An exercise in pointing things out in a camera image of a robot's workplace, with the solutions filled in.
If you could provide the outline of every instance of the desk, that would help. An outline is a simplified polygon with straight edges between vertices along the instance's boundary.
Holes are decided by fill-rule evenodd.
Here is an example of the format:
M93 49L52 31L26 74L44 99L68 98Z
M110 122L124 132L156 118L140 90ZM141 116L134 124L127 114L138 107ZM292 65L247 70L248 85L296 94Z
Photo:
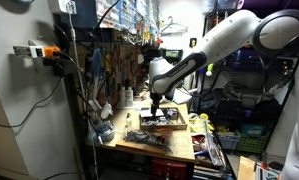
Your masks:
M150 107L150 99L145 101L135 101L135 105L137 107ZM161 104L160 107L177 107L181 115L183 116L185 122L189 124L188 120L188 113L187 113L187 105L181 104L177 105L175 103L164 103ZM114 139L102 145L102 148L108 148L112 150L119 150L119 151L125 151L130 152L134 154L140 154L140 155L146 155L151 157L157 157L157 158L163 158L163 159L169 159L169 160L177 160L182 162L188 162L188 163L194 163L195 162L195 156L193 151L193 146L191 142L191 135L190 135L190 129L189 125L186 130L174 130L172 131L170 142L171 146L170 149L172 151L168 152L166 154L159 153L158 151L153 151L148 148L126 148L124 146L120 146L119 142L122 139L122 133L124 130L124 127L126 125L126 116L127 113L131 114L132 118L132 127L139 129L140 122L139 122L139 112L137 112L133 108L118 108L114 110L114 115L108 119L112 121L114 124L115 129L117 129L115 133Z

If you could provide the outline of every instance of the bottle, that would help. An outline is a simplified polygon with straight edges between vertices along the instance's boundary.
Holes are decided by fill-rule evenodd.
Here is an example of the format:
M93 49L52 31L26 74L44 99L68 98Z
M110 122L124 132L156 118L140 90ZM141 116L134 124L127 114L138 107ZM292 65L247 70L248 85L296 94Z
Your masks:
M128 107L133 106L133 90L131 87L128 87L128 90L126 91L126 105Z
M131 127L132 119L130 118L130 113L127 114L126 124L127 127Z
M125 107L126 105L126 88L122 86L120 90L120 106Z

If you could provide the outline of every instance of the workbench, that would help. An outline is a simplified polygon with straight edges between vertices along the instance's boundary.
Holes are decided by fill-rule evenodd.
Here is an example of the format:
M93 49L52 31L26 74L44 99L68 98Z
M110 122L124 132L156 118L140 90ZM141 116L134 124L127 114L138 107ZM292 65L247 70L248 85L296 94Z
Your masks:
M149 108L151 100L147 99L144 101L134 101L134 107ZM149 147L147 145L124 142L123 132L126 127L127 113L130 113L132 118L132 128L139 129L139 111L134 107L127 108L116 108L113 110L113 116L109 117L115 128L115 137L111 142L104 143L103 145L96 145L96 149L107 152L108 150L126 152L135 155L147 156L150 158L158 158L162 160L171 160L174 162L185 163L187 165L187 177L192 177L193 167L195 163L194 150L192 146L191 134L189 125L186 130L173 130L170 135L169 148L171 152L163 151L158 148ZM186 124L189 124L187 105L177 105L173 102L160 104L160 107L174 107L178 108Z

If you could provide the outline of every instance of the robotic arm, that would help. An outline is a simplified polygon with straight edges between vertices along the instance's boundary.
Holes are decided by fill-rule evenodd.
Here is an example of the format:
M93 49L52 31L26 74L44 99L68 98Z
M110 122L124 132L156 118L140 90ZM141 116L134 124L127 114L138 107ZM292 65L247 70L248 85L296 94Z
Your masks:
M149 67L149 90L153 116L162 95L171 91L190 73L214 63L245 45L252 45L260 54L274 57L299 55L299 11L282 10L259 19L247 10L240 10L211 29L196 46L196 50L176 66L156 58ZM299 179L299 66L295 74L297 125L289 146L282 180Z

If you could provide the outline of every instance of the tray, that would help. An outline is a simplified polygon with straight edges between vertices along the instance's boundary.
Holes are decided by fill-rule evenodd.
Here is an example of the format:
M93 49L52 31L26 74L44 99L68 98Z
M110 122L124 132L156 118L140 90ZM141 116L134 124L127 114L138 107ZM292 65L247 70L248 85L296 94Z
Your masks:
M155 131L159 129L171 129L171 130L186 130L187 124L184 121L180 111L176 107L163 107L160 108L161 111L157 111L157 117L166 117L166 110L174 110L177 111L177 115L173 115L171 117L172 120L169 120L168 124L152 124L149 121L155 121L150 117L150 108L142 108L140 110L139 121L140 121L140 129L146 131Z

